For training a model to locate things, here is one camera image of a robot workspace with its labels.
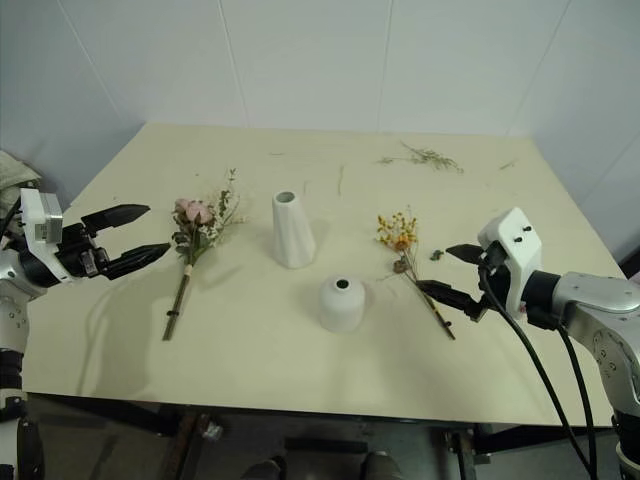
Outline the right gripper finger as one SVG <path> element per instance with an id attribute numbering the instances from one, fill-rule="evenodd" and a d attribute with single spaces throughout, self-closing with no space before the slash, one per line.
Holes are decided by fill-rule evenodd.
<path id="1" fill-rule="evenodd" d="M 483 248 L 473 244 L 458 244 L 448 247 L 446 252 L 465 263 L 480 263 Z"/>
<path id="2" fill-rule="evenodd" d="M 474 300 L 468 293 L 437 280 L 418 280 L 416 286 L 438 303 L 460 310 L 467 316 L 473 313 Z"/>

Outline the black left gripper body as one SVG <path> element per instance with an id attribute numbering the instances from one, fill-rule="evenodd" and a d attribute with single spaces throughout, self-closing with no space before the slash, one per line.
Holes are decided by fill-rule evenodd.
<path id="1" fill-rule="evenodd" d="M 57 259 L 73 277 L 93 278 L 108 270 L 106 250 L 95 245 L 94 238 L 83 223 L 64 227 L 57 248 Z"/>

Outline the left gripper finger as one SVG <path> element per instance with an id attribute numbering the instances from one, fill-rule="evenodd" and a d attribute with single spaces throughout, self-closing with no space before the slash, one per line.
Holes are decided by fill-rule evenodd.
<path id="1" fill-rule="evenodd" d="M 169 249 L 169 243 L 143 245 L 124 252 L 119 258 L 110 260 L 106 267 L 106 277 L 115 280 L 159 260 Z"/>
<path id="2" fill-rule="evenodd" d="M 121 204 L 110 207 L 81 218 L 90 236 L 96 236 L 101 230 L 118 228 L 134 222 L 150 210 L 147 205 Z"/>

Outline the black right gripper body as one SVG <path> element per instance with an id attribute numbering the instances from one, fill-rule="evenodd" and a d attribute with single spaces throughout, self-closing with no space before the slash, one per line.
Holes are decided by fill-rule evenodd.
<path id="1" fill-rule="evenodd" d="M 506 267 L 506 252 L 497 242 L 483 249 L 480 263 L 471 264 L 477 266 L 478 287 L 482 295 L 469 317 L 472 321 L 479 323 L 487 311 L 493 310 L 500 313 L 506 309 L 511 275 Z"/>

